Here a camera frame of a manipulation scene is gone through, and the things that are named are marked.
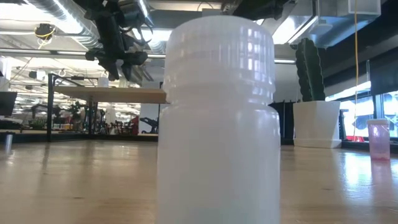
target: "wooden table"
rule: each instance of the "wooden table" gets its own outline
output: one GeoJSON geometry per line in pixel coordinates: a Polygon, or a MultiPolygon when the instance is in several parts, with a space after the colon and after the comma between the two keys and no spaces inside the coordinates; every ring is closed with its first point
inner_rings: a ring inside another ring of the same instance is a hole
{"type": "MultiPolygon", "coordinates": [[[[157,143],[13,149],[0,160],[0,223],[155,223],[157,143]]],[[[398,223],[398,158],[372,162],[367,152],[292,146],[281,158],[281,224],[398,223]]]]}
{"type": "Polygon", "coordinates": [[[108,103],[167,103],[166,93],[150,88],[55,86],[54,91],[86,101],[108,103]]]}

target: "white plastic bottle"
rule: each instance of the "white plastic bottle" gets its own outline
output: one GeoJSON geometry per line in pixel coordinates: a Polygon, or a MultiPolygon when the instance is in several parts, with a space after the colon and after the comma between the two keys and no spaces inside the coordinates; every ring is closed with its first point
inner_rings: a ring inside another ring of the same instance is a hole
{"type": "Polygon", "coordinates": [[[274,44],[256,23],[203,17],[167,43],[157,224],[278,224],[274,44]]]}

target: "cactus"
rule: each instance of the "cactus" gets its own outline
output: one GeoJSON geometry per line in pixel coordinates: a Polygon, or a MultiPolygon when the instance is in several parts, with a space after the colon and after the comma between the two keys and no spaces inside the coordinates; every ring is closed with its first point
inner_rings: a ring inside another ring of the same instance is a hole
{"type": "Polygon", "coordinates": [[[325,86],[318,49],[314,42],[304,38],[297,46],[296,66],[303,101],[325,100],[325,86]]]}

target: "potted plant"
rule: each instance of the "potted plant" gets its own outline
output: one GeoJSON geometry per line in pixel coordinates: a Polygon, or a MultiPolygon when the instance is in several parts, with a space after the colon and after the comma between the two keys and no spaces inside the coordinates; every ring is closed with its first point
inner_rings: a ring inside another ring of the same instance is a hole
{"type": "Polygon", "coordinates": [[[335,148],[341,146],[338,128],[339,101],[325,101],[318,49],[310,39],[297,46],[296,66],[303,100],[293,105],[295,139],[300,147],[335,148]]]}

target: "white planter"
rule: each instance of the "white planter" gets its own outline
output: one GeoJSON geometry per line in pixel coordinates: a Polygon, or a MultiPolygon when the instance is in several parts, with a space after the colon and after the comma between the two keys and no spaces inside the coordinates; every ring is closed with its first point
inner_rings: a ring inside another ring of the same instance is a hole
{"type": "Polygon", "coordinates": [[[338,128],[339,101],[295,103],[294,145],[300,147],[341,147],[338,128]]]}

